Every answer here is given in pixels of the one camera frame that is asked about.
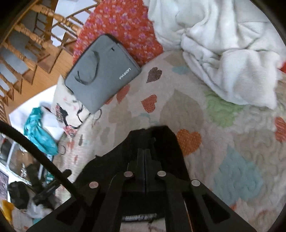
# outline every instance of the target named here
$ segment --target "blue heart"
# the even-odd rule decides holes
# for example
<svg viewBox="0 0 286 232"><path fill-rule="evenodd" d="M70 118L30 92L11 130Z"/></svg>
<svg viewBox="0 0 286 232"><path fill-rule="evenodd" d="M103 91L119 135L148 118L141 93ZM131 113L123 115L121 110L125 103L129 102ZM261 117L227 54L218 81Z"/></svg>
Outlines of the blue heart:
<svg viewBox="0 0 286 232"><path fill-rule="evenodd" d="M244 201L255 198L263 182L258 167L228 146L227 155L214 176L213 192L231 206L239 198Z"/></svg>
<svg viewBox="0 0 286 232"><path fill-rule="evenodd" d="M189 67L188 66L177 66L177 67L173 67L172 68L172 71L174 72L174 73L177 73L177 74L179 74L179 75L183 75L183 74L187 74L189 71L190 71L190 69L189 69Z"/></svg>

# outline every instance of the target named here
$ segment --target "screw head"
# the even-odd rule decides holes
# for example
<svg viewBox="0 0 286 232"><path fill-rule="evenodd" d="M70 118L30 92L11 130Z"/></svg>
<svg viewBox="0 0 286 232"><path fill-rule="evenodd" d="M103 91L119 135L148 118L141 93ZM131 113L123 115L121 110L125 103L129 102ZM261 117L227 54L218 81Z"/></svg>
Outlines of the screw head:
<svg viewBox="0 0 286 232"><path fill-rule="evenodd" d="M200 186L200 181L198 181L198 180L192 180L191 183L192 183L192 185L195 186L195 187Z"/></svg>
<svg viewBox="0 0 286 232"><path fill-rule="evenodd" d="M92 181L90 182L89 187L91 189L96 189L98 187L98 183L96 181Z"/></svg>
<svg viewBox="0 0 286 232"><path fill-rule="evenodd" d="M125 176L125 177L131 177L131 176L133 176L133 172L131 172L131 171L126 171L126 172L124 172L124 176Z"/></svg>
<svg viewBox="0 0 286 232"><path fill-rule="evenodd" d="M167 173L165 171L158 171L157 175L163 177L163 176L167 175Z"/></svg>

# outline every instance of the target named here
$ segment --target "white blanket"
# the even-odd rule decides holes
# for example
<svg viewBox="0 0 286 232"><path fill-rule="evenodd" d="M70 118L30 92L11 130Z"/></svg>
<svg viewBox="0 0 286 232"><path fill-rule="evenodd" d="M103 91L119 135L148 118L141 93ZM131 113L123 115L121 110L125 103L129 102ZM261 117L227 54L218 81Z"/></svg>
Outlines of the white blanket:
<svg viewBox="0 0 286 232"><path fill-rule="evenodd" d="M226 101L277 105L286 47L250 0L144 0L165 50L184 50L191 70Z"/></svg>

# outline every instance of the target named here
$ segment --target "plastic bag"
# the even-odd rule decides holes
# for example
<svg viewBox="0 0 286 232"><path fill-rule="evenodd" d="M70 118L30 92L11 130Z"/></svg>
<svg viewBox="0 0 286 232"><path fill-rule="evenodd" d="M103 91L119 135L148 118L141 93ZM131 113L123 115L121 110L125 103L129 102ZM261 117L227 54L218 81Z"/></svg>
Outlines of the plastic bag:
<svg viewBox="0 0 286 232"><path fill-rule="evenodd" d="M33 108L24 125L24 135L45 154L56 155L57 144L53 137L42 127L43 112L41 107Z"/></svg>

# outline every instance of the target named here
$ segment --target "black bag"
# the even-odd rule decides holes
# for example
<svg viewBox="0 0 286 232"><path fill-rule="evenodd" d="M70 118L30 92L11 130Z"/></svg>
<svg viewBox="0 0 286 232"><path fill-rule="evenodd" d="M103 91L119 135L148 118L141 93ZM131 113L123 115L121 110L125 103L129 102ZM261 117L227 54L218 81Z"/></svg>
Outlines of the black bag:
<svg viewBox="0 0 286 232"><path fill-rule="evenodd" d="M26 209L28 206L30 197L26 187L26 184L20 181L15 181L8 185L11 203L17 209Z"/></svg>

